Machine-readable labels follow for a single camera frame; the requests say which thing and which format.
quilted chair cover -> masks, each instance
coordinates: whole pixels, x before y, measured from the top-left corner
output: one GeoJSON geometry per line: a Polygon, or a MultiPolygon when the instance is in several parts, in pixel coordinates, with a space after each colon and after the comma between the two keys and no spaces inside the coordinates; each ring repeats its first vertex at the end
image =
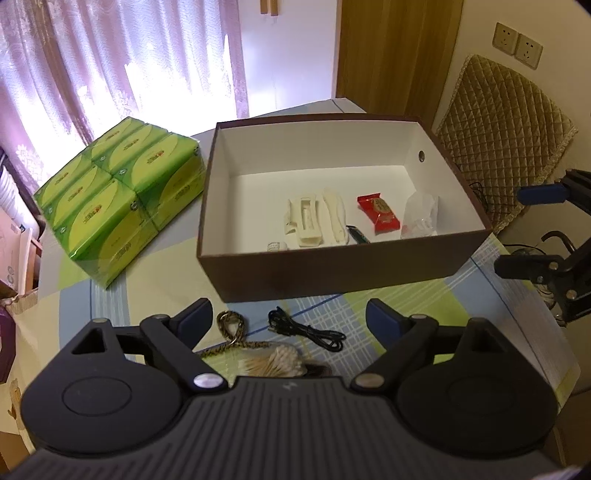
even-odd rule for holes
{"type": "Polygon", "coordinates": [[[488,204],[495,233],[522,210],[518,187],[544,183],[577,129],[535,84],[480,55],[466,59],[436,135],[488,204]]]}

pink curtain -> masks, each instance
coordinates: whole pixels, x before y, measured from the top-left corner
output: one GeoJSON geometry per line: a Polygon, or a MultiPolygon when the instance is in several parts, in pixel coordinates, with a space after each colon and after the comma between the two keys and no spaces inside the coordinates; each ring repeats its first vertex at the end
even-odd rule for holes
{"type": "Polygon", "coordinates": [[[3,0],[0,145],[31,190],[127,115],[248,116],[237,0],[3,0]]]}

white cabinet door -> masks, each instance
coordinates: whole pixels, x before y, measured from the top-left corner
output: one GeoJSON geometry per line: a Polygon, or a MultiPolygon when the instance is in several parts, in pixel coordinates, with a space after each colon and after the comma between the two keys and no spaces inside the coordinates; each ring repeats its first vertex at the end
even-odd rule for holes
{"type": "Polygon", "coordinates": [[[251,116],[332,96],[337,0],[238,0],[251,116]]]}

outlet plate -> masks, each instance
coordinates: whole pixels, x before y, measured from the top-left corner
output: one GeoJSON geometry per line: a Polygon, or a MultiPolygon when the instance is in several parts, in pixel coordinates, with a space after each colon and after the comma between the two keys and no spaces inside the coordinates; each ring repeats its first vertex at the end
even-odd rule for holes
{"type": "Polygon", "coordinates": [[[495,35],[492,37],[492,44],[499,50],[502,50],[509,55],[513,55],[517,47],[518,38],[519,33],[517,30],[513,30],[502,23],[497,23],[495,35]]]}
{"type": "Polygon", "coordinates": [[[519,40],[517,41],[515,58],[535,70],[540,62],[542,49],[542,45],[522,34],[519,35],[519,40]]]}

purple object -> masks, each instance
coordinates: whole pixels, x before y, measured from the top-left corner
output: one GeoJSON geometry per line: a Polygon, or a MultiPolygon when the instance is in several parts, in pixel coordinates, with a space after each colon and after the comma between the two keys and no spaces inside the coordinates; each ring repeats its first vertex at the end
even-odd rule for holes
{"type": "Polygon", "coordinates": [[[0,338],[0,384],[4,384],[17,355],[17,326],[4,307],[0,307],[0,338]]]}

